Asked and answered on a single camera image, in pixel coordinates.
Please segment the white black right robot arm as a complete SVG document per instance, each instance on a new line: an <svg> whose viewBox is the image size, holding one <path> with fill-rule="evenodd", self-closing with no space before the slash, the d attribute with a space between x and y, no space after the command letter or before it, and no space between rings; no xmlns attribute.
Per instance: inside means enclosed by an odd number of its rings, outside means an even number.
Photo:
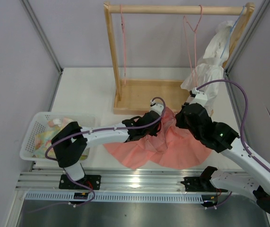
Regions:
<svg viewBox="0 0 270 227"><path fill-rule="evenodd" d="M244 179L208 166L206 175L199 179L200 187L205 191L215 187L238 193L270 214L270 163L249 149L229 125L212 121L198 103L185 103L175 118L177 127L188 129L202 145L229 158L250 175Z"/></svg>

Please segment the pink pleated skirt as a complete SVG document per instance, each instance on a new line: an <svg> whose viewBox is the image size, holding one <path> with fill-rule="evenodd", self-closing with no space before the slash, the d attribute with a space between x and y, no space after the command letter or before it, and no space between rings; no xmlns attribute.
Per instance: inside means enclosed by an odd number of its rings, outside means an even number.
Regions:
<svg viewBox="0 0 270 227"><path fill-rule="evenodd" d="M196 140L189 130L180 129L175 124L175 114L167 107L156 137L148 135L138 141L104 144L104 147L123 166L131 169L148 161L173 169L202 164L212 150Z"/></svg>

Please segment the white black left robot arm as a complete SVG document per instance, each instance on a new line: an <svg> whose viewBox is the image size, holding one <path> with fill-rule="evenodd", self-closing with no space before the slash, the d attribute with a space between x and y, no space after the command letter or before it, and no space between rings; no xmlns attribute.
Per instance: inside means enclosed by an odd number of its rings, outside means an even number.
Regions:
<svg viewBox="0 0 270 227"><path fill-rule="evenodd" d="M79 161L87 148L108 144L138 141L146 135L156 136L159 132L162 114L149 111L142 117L136 116L106 128L82 128L71 122L52 140L51 148L60 168L66 173L69 183L75 189L86 184L86 175Z"/></svg>

